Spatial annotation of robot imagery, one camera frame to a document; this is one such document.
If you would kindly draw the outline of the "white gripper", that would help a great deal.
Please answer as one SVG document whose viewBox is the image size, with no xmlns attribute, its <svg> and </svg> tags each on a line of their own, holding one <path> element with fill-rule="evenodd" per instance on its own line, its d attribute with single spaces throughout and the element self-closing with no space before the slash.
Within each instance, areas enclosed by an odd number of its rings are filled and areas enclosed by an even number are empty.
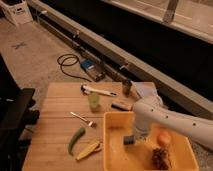
<svg viewBox="0 0 213 171">
<path fill-rule="evenodd" d="M 151 120 L 136 116 L 133 122 L 133 134 L 136 140 L 146 140 L 151 130 Z"/>
</svg>

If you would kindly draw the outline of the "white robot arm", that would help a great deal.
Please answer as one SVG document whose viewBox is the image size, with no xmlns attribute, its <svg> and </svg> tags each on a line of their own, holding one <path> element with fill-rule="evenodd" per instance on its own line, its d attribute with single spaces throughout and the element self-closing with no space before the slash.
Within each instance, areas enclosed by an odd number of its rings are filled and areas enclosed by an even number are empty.
<svg viewBox="0 0 213 171">
<path fill-rule="evenodd" d="M 158 123 L 213 150 L 213 121 L 165 109 L 159 105 L 159 96 L 149 96 L 133 104 L 135 114 L 133 135 L 145 140 L 151 124 Z"/>
</svg>

